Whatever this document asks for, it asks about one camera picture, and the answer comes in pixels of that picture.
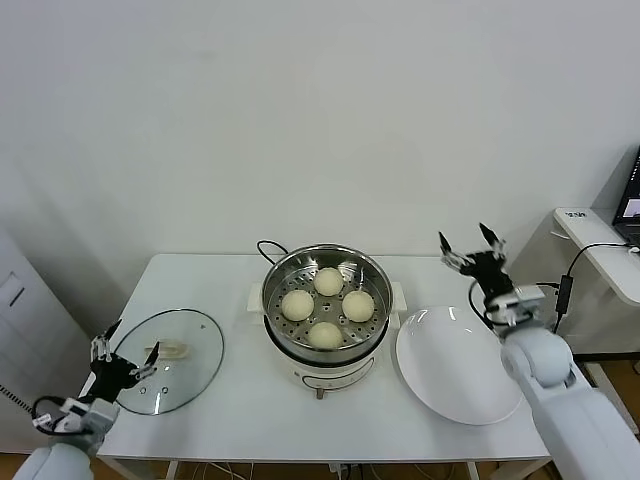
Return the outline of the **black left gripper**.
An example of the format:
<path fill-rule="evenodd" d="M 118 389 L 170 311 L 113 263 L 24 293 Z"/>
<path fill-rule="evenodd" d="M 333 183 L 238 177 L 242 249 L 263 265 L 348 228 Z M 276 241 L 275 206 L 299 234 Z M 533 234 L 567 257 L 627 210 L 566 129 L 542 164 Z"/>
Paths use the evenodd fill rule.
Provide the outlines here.
<path fill-rule="evenodd" d="M 109 326 L 103 333 L 91 341 L 90 359 L 91 371 L 95 380 L 89 388 L 89 397 L 102 400 L 116 400 L 122 390 L 134 387 L 138 380 L 151 376 L 155 371 L 155 363 L 159 357 L 160 342 L 157 341 L 151 349 L 143 366 L 138 367 L 132 362 L 116 355 L 111 355 L 110 340 L 119 328 L 119 319 Z"/>

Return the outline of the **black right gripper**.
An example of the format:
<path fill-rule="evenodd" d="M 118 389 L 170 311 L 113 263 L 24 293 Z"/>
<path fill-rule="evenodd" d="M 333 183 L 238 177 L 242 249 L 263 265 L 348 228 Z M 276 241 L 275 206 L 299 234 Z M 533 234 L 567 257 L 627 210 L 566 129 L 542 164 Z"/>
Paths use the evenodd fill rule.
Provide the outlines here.
<path fill-rule="evenodd" d="M 496 297 L 512 293 L 514 286 L 504 271 L 505 241 L 484 223 L 480 222 L 479 228 L 489 249 L 468 256 L 455 252 L 444 234 L 439 231 L 441 261 L 450 269 L 474 278 L 484 293 L 485 300 L 492 301 Z"/>

